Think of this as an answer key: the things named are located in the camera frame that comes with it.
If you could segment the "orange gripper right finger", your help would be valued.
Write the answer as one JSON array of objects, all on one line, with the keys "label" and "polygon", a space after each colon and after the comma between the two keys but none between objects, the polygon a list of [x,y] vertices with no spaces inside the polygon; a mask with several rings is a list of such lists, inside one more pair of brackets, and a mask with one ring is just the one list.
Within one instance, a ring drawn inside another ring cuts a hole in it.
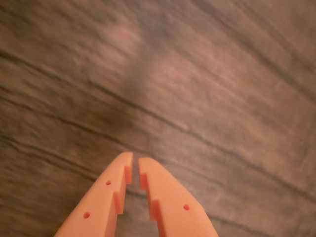
[{"label": "orange gripper right finger", "polygon": [[218,236],[202,205],[160,163],[140,158],[138,164],[150,219],[156,221],[160,237]]}]

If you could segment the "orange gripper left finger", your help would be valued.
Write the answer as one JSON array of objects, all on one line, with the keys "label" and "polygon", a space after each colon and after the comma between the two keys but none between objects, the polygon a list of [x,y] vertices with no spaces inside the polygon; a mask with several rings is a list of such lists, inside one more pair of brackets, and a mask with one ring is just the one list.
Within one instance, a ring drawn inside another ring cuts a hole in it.
[{"label": "orange gripper left finger", "polygon": [[93,183],[56,232],[56,237],[113,237],[132,182],[133,154],[118,155]]}]

